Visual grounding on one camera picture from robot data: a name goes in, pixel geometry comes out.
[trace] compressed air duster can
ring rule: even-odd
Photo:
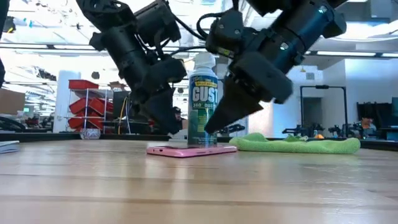
[[[195,70],[189,77],[188,145],[192,147],[217,145],[217,135],[205,132],[218,102],[218,79],[211,69],[214,66],[212,54],[199,53],[195,57]]]

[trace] towel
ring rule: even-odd
[[[243,138],[232,138],[229,143],[240,151],[253,152],[291,152],[317,154],[354,154],[361,148],[356,138],[344,141],[309,141],[306,138],[289,136],[281,141],[269,141],[260,133],[248,134]]]

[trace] table surface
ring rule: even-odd
[[[398,153],[147,156],[143,141],[0,155],[0,223],[397,223]]]

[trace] pink smartphone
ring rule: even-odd
[[[207,156],[227,152],[236,152],[235,146],[218,146],[209,148],[178,147],[178,146],[152,146],[147,148],[147,154],[186,158],[194,156]]]

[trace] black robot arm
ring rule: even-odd
[[[162,46],[181,38],[177,22],[206,40],[207,51],[231,58],[224,95],[205,127],[213,133],[261,110],[260,101],[284,103],[293,92],[286,73],[301,64],[305,52],[321,35],[329,38],[345,32],[345,20],[335,11],[345,1],[247,0],[262,16],[283,10],[269,28],[257,31],[244,27],[238,0],[233,0],[232,9],[203,15],[197,23],[199,34],[173,15],[166,0],[155,0],[136,13],[116,0],[77,3],[101,31],[93,35],[90,45],[108,50],[119,76],[131,87],[136,113],[154,119],[170,133],[176,133],[178,127],[173,122],[174,90],[169,83],[181,81],[186,71],[178,60],[163,53]],[[200,21],[207,17],[217,18],[208,34],[200,27]]]

